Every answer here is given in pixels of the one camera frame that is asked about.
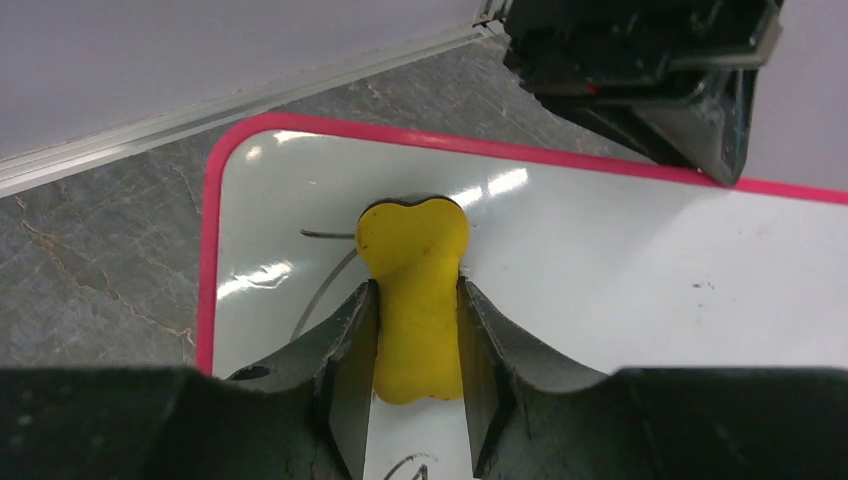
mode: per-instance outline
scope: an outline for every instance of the white board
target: white board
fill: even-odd
[[[213,156],[227,158],[210,161],[222,171],[210,172],[206,185],[204,262],[215,254],[208,237],[217,232],[219,243],[214,279],[201,278],[201,328],[204,289],[211,288],[214,340],[199,338],[198,362],[208,368],[211,358],[216,376],[286,344],[314,292],[353,248],[350,240],[310,239],[300,229],[352,233],[373,201],[416,193],[460,203],[472,224],[463,272],[514,322],[590,367],[848,368],[848,194],[762,182],[743,185],[809,199],[731,191],[661,167],[329,120],[259,118],[236,127],[225,138],[229,148],[219,145]],[[380,141],[362,139],[372,134]],[[393,138],[406,145],[385,143]],[[348,265],[307,327],[368,276],[360,259]],[[470,478],[461,402],[392,407],[376,400],[365,478],[384,478],[413,453],[425,455],[393,478],[411,478],[421,462],[432,478]]]

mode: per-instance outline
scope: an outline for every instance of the gray marble floor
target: gray marble floor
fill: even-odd
[[[280,110],[636,155],[541,108],[488,39]],[[227,127],[0,199],[0,365],[194,359],[206,158]]]

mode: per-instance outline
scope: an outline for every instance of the white wall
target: white wall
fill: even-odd
[[[0,0],[0,159],[469,23],[479,0]]]

